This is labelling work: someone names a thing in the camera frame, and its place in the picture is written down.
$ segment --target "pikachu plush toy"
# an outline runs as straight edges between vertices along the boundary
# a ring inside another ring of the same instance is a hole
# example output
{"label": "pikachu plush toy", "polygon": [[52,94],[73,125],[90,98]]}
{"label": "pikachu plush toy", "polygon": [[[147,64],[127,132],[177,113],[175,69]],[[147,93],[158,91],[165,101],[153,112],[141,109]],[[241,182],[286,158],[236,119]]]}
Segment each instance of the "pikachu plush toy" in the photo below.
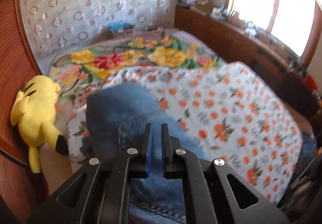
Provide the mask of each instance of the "pikachu plush toy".
{"label": "pikachu plush toy", "polygon": [[38,146],[44,142],[58,153],[68,155],[67,143],[54,126],[59,84],[38,75],[17,94],[11,109],[10,122],[18,124],[19,133],[29,147],[29,164],[33,173],[40,173]]}

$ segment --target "box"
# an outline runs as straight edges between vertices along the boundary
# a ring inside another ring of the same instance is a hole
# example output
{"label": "box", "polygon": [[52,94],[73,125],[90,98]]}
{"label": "box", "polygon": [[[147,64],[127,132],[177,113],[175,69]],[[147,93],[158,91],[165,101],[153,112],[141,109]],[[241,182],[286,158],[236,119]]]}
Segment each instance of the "box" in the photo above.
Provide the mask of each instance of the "box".
{"label": "box", "polygon": [[116,38],[121,35],[129,34],[129,33],[133,33],[133,30],[134,30],[134,25],[131,27],[115,30],[112,32],[113,38]]}
{"label": "box", "polygon": [[206,4],[197,3],[194,7],[196,8],[197,11],[205,13],[205,16],[211,15],[214,9],[214,7],[209,3],[206,3]]}

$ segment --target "orange polka dot blanket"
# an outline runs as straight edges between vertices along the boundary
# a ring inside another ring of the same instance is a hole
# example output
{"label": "orange polka dot blanket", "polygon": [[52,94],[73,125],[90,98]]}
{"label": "orange polka dot blanket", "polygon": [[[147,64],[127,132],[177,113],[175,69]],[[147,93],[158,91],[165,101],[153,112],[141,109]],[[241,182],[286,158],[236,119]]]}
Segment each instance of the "orange polka dot blanket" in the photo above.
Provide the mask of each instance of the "orange polka dot blanket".
{"label": "orange polka dot blanket", "polygon": [[78,87],[68,123],[74,171],[87,160],[80,151],[82,137],[88,135],[87,96],[123,82],[150,90],[209,160],[224,159],[267,199],[280,201],[295,170],[302,135],[281,100],[239,62],[218,70],[126,67],[104,82]]}

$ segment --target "metal screw head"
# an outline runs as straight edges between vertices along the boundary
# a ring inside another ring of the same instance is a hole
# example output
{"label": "metal screw head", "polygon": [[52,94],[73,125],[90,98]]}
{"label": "metal screw head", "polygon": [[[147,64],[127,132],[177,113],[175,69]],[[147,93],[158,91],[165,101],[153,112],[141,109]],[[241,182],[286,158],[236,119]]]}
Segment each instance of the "metal screw head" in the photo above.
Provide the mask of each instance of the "metal screw head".
{"label": "metal screw head", "polygon": [[89,163],[91,165],[97,165],[97,164],[99,164],[99,159],[98,158],[91,158]]}
{"label": "metal screw head", "polygon": [[214,163],[216,166],[224,166],[225,165],[225,161],[223,159],[215,159]]}
{"label": "metal screw head", "polygon": [[187,152],[186,152],[186,150],[185,149],[177,149],[176,151],[175,151],[178,155],[185,155]]}
{"label": "metal screw head", "polygon": [[137,154],[137,149],[136,148],[129,148],[128,154],[131,154],[131,155]]}

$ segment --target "denim fabric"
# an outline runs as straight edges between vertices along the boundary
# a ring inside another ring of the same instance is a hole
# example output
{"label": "denim fabric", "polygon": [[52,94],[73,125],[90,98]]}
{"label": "denim fabric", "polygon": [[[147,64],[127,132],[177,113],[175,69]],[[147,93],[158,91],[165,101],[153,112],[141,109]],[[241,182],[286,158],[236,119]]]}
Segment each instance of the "denim fabric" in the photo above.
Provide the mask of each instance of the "denim fabric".
{"label": "denim fabric", "polygon": [[291,183],[296,180],[300,174],[306,169],[306,167],[314,159],[315,150],[318,148],[317,141],[312,139],[310,134],[302,132],[303,144],[298,162],[293,173]]}
{"label": "denim fabric", "polygon": [[181,180],[166,180],[162,172],[161,125],[167,123],[171,136],[183,148],[207,159],[202,148],[165,112],[151,94],[135,84],[121,84],[100,91],[87,100],[86,122],[95,156],[115,157],[141,138],[152,123],[153,147],[148,179],[132,180],[130,217],[135,223],[186,222]]}

